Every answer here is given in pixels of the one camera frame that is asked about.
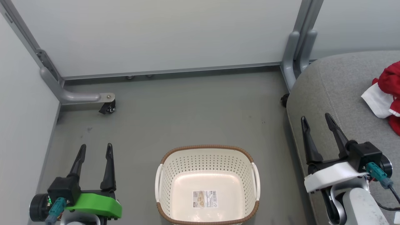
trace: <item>laundry basket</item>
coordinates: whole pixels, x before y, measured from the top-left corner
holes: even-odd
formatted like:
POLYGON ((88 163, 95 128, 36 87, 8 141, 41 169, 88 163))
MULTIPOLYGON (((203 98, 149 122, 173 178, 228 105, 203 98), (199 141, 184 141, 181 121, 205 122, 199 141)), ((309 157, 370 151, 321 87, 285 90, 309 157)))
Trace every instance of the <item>laundry basket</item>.
POLYGON ((260 176, 241 148, 186 146, 162 158, 154 189, 158 211, 173 224, 241 224, 258 209, 260 176))

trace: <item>gray upholstered seat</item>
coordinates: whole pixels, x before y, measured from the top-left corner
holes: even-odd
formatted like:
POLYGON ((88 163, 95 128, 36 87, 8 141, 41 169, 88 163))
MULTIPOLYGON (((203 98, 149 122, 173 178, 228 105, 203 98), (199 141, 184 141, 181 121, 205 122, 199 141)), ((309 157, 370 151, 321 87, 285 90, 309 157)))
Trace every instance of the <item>gray upholstered seat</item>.
MULTIPOLYGON (((400 61, 400 51, 342 54, 313 62, 297 79, 287 103, 303 173, 307 175, 300 118, 306 116, 311 135, 324 159, 338 157, 338 148, 324 114, 330 113, 349 139, 370 141, 392 162, 394 188, 400 192, 400 137, 386 119, 377 118, 360 97, 383 69, 400 61)), ((374 198, 388 207, 400 207, 392 193, 379 183, 370 186, 374 198)), ((328 224, 320 193, 310 196, 317 224, 328 224)), ((394 212, 383 210, 390 224, 394 212)))

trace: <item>label sticker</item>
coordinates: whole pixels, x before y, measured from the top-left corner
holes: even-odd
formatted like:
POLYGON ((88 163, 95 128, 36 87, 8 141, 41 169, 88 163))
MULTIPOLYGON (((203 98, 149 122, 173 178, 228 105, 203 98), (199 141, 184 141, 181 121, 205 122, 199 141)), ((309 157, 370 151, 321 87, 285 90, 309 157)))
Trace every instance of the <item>label sticker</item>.
POLYGON ((218 208, 217 191, 193 191, 193 208, 218 208))

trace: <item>perforated basket wall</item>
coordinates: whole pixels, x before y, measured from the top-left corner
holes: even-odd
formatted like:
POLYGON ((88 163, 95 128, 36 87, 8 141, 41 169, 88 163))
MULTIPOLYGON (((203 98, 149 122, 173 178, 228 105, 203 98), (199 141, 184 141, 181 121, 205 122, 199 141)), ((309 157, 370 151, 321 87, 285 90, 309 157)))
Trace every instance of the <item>perforated basket wall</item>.
POLYGON ((253 159, 245 150, 233 146, 196 145, 171 150, 161 161, 163 166, 159 190, 160 199, 157 203, 160 214, 173 224, 183 225, 228 225, 241 224, 249 220, 256 213, 259 204, 252 162, 253 159), (172 181, 178 174, 189 171, 228 171, 237 174, 242 182, 245 217, 211 223, 178 221, 170 218, 172 181))

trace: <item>white partition panel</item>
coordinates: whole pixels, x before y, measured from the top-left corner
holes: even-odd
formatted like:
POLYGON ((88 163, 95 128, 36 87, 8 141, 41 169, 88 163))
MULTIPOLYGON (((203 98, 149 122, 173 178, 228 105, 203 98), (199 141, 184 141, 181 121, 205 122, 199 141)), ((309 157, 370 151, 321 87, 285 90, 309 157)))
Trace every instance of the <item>white partition panel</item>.
POLYGON ((301 0, 12 0, 61 76, 280 62, 301 0))
POLYGON ((29 204, 42 172, 58 100, 3 15, 0 52, 0 217, 1 224, 24 225, 29 220, 29 204))
POLYGON ((324 0, 311 59, 367 50, 400 50, 399 0, 324 0))

